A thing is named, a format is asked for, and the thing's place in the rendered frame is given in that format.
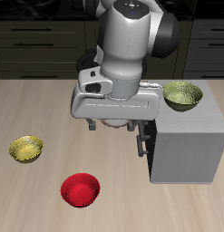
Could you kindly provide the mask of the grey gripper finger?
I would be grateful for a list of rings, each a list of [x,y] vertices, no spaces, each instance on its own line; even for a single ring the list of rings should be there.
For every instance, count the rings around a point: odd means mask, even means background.
[[[89,124],[89,130],[95,131],[96,130],[96,121],[93,121],[92,119],[87,118],[86,119]]]
[[[139,122],[137,120],[132,120],[132,121],[129,121],[128,124],[127,124],[127,130],[128,131],[134,131],[135,130],[135,127],[136,125],[138,124]]]

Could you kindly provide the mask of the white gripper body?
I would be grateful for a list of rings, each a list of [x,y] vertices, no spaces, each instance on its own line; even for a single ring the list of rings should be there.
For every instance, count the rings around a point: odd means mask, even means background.
[[[136,95],[128,101],[112,101],[99,93],[73,89],[71,114],[74,118],[108,120],[154,120],[159,113],[162,87],[157,83],[141,82]]]

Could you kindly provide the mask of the white plate with red rim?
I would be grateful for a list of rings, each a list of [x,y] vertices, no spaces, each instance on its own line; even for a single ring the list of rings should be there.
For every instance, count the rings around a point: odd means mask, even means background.
[[[125,127],[128,124],[128,120],[108,120],[101,119],[101,123],[107,127],[118,129],[121,127]]]

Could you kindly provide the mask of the olive green bowl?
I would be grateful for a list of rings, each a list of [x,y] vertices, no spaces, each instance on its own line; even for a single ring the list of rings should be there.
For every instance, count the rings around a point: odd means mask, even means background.
[[[191,82],[168,82],[163,86],[162,96],[175,111],[189,111],[203,98],[203,91]]]

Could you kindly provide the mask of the red bowl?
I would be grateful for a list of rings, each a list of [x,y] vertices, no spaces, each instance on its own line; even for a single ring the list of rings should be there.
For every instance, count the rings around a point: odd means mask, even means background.
[[[75,208],[91,205],[100,193],[100,183],[91,174],[76,173],[68,177],[61,186],[61,196]]]

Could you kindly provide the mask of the yellow bowl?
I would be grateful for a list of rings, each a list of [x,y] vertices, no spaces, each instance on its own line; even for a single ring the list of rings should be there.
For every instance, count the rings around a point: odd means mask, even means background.
[[[40,138],[27,135],[14,140],[8,148],[8,154],[20,163],[31,163],[40,157],[43,147]]]

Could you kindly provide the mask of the grey cabinet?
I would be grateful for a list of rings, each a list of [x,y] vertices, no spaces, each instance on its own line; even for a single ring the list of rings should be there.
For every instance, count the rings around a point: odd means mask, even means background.
[[[224,151],[224,116],[207,82],[192,83],[202,90],[202,100],[185,112],[160,100],[156,126],[146,129],[155,139],[146,143],[154,184],[209,184],[216,174]]]

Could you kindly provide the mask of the dark kitchen cupboards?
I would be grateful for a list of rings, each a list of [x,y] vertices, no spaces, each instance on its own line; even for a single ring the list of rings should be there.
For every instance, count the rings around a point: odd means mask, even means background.
[[[67,80],[91,67],[99,17],[116,0],[0,0],[0,79]],[[143,79],[224,80],[224,0],[140,0],[170,12],[180,42],[145,57]]]

